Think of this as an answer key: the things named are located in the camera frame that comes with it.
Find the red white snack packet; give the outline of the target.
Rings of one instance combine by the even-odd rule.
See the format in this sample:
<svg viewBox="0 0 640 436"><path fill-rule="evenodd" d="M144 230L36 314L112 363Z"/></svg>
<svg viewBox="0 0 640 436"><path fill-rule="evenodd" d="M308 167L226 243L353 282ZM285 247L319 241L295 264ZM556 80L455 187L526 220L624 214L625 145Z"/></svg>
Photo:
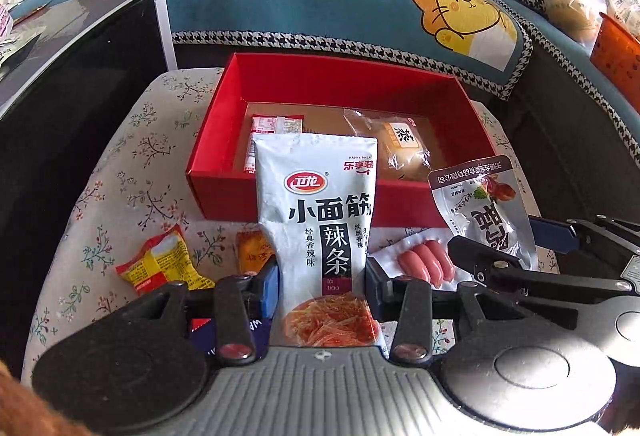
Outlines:
<svg viewBox="0 0 640 436"><path fill-rule="evenodd" d="M268 136L274 136L279 141L282 135L302 133L303 125L302 115L252 115L243 171L255 173L256 149L262 149L263 144L274 143L273 139L268 141Z"/></svg>

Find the clear wrapped brown bun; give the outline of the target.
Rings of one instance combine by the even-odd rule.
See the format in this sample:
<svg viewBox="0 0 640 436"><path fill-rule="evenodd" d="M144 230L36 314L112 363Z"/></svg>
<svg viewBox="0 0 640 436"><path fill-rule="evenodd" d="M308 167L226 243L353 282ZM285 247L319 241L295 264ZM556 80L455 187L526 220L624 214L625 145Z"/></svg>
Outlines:
<svg viewBox="0 0 640 436"><path fill-rule="evenodd" d="M378 141L379 178L427 181L434 170L434 159L413 118L356 109L345 109L343 115L355 136Z"/></svg>

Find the yellow red snack packet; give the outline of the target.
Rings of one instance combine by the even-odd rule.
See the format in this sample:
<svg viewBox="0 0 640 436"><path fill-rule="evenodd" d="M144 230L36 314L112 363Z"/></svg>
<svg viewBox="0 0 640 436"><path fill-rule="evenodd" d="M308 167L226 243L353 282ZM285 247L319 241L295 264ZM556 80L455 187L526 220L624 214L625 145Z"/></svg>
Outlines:
<svg viewBox="0 0 640 436"><path fill-rule="evenodd" d="M212 279L201 275L193 265L179 225L146 240L131 261L116 267L116 273L138 295L177 281L184 282L189 290L207 290L215 286Z"/></svg>

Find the white red plastic bag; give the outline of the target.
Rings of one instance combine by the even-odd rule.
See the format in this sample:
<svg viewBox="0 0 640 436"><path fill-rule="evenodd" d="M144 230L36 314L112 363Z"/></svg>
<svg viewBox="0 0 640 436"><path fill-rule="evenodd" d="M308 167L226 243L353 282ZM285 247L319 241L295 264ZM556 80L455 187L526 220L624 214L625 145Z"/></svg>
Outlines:
<svg viewBox="0 0 640 436"><path fill-rule="evenodd" d="M15 42L12 36L13 18L6 7L0 5L0 50L1 56L6 55L11 45Z"/></svg>

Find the red cardboard box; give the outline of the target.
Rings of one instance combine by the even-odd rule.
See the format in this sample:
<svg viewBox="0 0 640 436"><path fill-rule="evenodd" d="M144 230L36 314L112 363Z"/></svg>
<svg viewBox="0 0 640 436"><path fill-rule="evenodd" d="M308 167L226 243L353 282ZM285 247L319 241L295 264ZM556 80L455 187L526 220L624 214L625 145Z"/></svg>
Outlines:
<svg viewBox="0 0 640 436"><path fill-rule="evenodd" d="M186 167L210 221L254 223L255 178L243 170L253 115L300 115L311 133L349 135L344 111L409 117L436 169L494 156L488 133L454 77L353 58L239 53L216 87Z"/></svg>

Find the orange plastic basket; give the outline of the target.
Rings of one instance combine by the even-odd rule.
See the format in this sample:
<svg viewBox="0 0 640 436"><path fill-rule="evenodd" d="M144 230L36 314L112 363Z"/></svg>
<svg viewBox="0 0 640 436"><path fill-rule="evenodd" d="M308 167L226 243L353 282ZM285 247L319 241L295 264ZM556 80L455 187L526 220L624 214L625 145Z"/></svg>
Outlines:
<svg viewBox="0 0 640 436"><path fill-rule="evenodd" d="M601 13L601 25L590 55L596 66L640 111L640 44L617 20Z"/></svg>

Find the black glass coffee table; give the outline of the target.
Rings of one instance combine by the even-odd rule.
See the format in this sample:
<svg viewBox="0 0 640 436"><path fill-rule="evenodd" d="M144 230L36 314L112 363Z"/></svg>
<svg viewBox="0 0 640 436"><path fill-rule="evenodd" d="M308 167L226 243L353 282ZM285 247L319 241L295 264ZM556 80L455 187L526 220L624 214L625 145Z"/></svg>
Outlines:
<svg viewBox="0 0 640 436"><path fill-rule="evenodd" d="M69 0L1 71L1 360L20 374L53 256L92 170L146 87L174 69L166 0Z"/></svg>

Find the pink sausage vacuum pack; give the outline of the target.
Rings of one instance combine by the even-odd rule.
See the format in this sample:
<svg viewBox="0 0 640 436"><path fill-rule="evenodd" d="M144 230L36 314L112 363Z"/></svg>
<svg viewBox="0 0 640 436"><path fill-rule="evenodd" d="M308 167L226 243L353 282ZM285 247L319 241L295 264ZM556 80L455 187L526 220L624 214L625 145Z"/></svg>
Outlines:
<svg viewBox="0 0 640 436"><path fill-rule="evenodd" d="M428 282L433 289L454 291L473 277L449 257L446 242L437 239L405 239L371 255L390 278L410 277Z"/></svg>

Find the white spicy gluten strip packet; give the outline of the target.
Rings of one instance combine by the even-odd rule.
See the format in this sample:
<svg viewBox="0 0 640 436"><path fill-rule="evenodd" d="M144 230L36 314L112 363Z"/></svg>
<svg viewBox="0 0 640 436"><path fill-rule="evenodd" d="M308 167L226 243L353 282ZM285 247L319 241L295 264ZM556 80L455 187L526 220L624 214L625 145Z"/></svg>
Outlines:
<svg viewBox="0 0 640 436"><path fill-rule="evenodd" d="M258 223L274 248L280 292L273 341L298 347L386 346L364 297L378 142L300 133L256 149Z"/></svg>

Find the orange small snack packet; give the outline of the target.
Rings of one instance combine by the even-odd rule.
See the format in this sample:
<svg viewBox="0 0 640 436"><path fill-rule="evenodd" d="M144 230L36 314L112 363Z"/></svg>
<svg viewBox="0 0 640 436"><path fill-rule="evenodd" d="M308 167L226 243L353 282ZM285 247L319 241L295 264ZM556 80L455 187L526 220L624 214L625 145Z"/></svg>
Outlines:
<svg viewBox="0 0 640 436"><path fill-rule="evenodd" d="M261 230L240 231L235 240L241 274L257 275L274 254Z"/></svg>

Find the teal lion sofa cover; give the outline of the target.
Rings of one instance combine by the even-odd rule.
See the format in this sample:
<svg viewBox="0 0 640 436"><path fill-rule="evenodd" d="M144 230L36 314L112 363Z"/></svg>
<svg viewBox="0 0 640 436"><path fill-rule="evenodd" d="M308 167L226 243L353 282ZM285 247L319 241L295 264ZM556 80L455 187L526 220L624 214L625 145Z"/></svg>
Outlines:
<svg viewBox="0 0 640 436"><path fill-rule="evenodd" d="M26 0L23 16L36 7L67 0ZM631 155L639 151L639 117L587 53L544 18L515 0L481 0L514 37L485 31L484 50L463 55L440 46L427 11L413 0L167 0L172 36L179 44L248 48L295 48L352 54L452 74L500 100L507 100L542 51L554 68L608 116Z"/></svg>

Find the purple wafer biscuit packet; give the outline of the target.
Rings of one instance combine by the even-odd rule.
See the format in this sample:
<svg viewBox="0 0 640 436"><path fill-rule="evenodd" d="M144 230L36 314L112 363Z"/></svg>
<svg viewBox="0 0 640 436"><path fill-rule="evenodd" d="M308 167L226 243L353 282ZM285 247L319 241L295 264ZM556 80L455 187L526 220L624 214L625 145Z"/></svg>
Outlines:
<svg viewBox="0 0 640 436"><path fill-rule="evenodd" d="M257 358L262 358L268 350L272 320L270 318L248 320L248 330L253 338L255 354ZM190 321L189 340L192 345L202 354L215 356L217 349L224 343L239 342L238 331L234 331L234 336L230 335L228 329L220 331L214 318L195 318Z"/></svg>

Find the floral tablecloth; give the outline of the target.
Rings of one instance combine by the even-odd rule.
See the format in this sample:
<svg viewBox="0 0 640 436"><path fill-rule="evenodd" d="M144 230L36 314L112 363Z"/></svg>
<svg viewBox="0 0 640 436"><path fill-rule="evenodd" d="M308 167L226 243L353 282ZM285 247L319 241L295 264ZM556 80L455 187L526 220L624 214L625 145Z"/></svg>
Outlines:
<svg viewBox="0 0 640 436"><path fill-rule="evenodd" d="M186 180L221 74L219 68L162 74L107 144L43 283L25 350L24 385L32 382L32 369L49 347L136 298L116 268L146 240L178 225L200 274L218 280L238 269L236 235L254 224L204 219Z"/></svg>

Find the grey chicken snack packet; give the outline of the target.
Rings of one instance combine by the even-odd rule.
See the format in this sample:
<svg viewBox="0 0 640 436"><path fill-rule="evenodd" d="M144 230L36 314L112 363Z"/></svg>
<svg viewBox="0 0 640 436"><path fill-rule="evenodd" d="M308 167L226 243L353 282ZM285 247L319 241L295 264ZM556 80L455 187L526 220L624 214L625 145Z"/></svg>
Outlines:
<svg viewBox="0 0 640 436"><path fill-rule="evenodd" d="M428 183L439 214L454 235L514 256L524 268L536 271L534 233L509 157L435 170Z"/></svg>

